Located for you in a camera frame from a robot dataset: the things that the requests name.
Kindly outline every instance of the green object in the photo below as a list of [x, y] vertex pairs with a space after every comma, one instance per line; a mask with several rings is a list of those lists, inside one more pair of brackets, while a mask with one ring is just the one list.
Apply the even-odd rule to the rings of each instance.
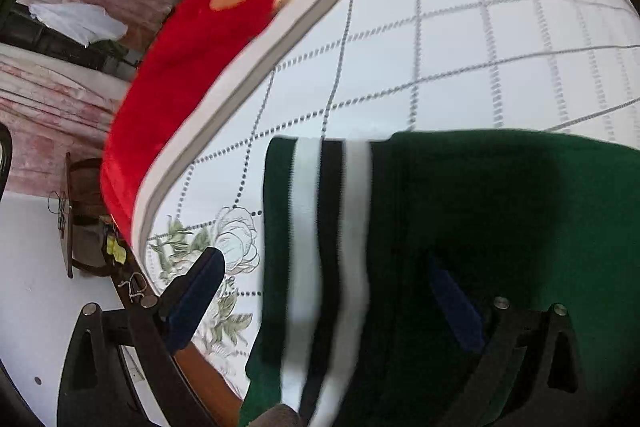
[[[262, 325], [241, 426], [281, 400], [294, 145], [276, 138], [267, 152]], [[475, 367], [431, 294], [428, 253], [479, 308], [498, 295], [519, 309], [567, 306], [592, 412], [608, 410], [640, 364], [640, 152], [514, 130], [370, 147], [369, 310], [334, 425], [434, 425]]]

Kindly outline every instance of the grid pattern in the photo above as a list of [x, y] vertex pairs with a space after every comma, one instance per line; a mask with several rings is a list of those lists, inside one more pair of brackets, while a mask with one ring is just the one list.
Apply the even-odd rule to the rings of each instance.
[[[151, 239], [166, 237], [167, 215], [198, 230], [238, 206], [251, 211], [260, 250], [276, 134], [506, 127], [640, 148], [639, 102], [640, 20], [626, 0], [340, 0], [176, 182]], [[259, 269], [236, 276], [256, 316], [260, 281]], [[226, 378], [243, 396], [246, 358], [233, 360]]]

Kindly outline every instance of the black stripe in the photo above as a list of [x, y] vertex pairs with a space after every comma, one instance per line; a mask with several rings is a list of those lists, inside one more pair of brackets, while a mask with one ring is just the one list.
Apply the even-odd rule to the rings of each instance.
[[342, 188], [342, 142], [324, 140], [318, 187], [318, 250], [322, 267], [322, 304], [311, 348], [309, 370], [300, 400], [300, 418], [308, 425], [329, 366], [334, 328], [340, 305], [338, 220]]
[[371, 143], [371, 197], [367, 237], [369, 310], [360, 336], [358, 363], [342, 399], [334, 427], [370, 422], [384, 390], [394, 339], [402, 260], [396, 220], [401, 216], [396, 157], [392, 142]]
[[286, 337], [289, 273], [289, 186], [296, 140], [274, 138], [267, 149], [264, 202], [264, 283], [262, 324], [246, 375], [251, 386], [240, 410], [239, 427], [281, 402], [280, 367]]

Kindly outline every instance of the white wall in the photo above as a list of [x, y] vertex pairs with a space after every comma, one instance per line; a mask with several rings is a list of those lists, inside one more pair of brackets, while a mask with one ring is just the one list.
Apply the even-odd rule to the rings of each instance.
[[[52, 208], [57, 209], [53, 200]], [[31, 410], [56, 425], [58, 387], [82, 306], [121, 308], [111, 279], [66, 276], [47, 199], [6, 192], [0, 203], [0, 359]], [[35, 377], [42, 380], [37, 385]]]

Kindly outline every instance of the white stripe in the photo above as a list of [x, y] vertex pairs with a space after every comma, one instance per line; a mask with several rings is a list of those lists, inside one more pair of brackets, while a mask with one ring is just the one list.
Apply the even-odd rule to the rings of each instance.
[[320, 152], [320, 139], [298, 139], [289, 186], [289, 290], [280, 378], [282, 402], [295, 411], [300, 409], [322, 295], [316, 227]]
[[370, 144], [347, 141], [338, 224], [340, 310], [327, 371], [309, 427], [328, 427], [340, 410], [358, 361], [360, 334], [369, 306], [367, 233], [371, 190]]

